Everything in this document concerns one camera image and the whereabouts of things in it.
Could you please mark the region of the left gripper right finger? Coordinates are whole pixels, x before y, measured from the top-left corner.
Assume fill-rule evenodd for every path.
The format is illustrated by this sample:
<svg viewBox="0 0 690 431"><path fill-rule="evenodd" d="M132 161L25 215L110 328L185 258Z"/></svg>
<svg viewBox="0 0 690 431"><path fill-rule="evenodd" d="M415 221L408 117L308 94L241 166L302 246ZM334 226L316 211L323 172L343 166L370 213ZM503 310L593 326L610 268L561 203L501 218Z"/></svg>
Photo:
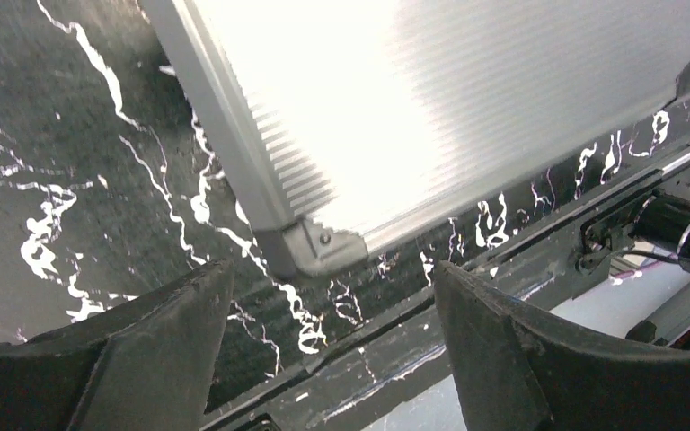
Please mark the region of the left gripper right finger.
<svg viewBox="0 0 690 431"><path fill-rule="evenodd" d="M582 327L458 266L435 304L470 430L690 430L690 351Z"/></svg>

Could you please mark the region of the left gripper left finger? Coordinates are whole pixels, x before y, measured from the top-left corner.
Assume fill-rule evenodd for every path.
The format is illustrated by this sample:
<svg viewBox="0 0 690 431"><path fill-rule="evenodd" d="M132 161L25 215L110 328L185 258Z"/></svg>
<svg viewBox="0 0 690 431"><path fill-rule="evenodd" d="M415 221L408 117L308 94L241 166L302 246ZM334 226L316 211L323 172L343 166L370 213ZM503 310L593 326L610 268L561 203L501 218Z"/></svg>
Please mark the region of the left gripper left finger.
<svg viewBox="0 0 690 431"><path fill-rule="evenodd" d="M234 288L225 260L22 344L0 343L0 430L197 430Z"/></svg>

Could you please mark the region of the black poker set case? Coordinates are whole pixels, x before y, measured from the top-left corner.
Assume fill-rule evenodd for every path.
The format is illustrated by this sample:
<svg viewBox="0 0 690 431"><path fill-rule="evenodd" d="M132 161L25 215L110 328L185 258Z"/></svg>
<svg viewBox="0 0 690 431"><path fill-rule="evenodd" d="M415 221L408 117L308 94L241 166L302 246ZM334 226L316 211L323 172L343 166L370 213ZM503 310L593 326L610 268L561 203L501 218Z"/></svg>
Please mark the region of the black poker set case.
<svg viewBox="0 0 690 431"><path fill-rule="evenodd" d="M270 273L329 277L670 139L690 1L146 1Z"/></svg>

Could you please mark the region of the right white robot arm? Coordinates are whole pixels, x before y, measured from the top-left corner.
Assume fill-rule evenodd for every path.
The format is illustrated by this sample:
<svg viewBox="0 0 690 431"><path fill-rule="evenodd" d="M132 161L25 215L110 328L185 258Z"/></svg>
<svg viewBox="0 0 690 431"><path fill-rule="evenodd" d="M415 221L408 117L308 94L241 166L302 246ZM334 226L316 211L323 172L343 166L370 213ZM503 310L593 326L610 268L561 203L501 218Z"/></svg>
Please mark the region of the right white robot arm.
<svg viewBox="0 0 690 431"><path fill-rule="evenodd" d="M632 235L677 256L690 274L690 201L655 193L639 208Z"/></svg>

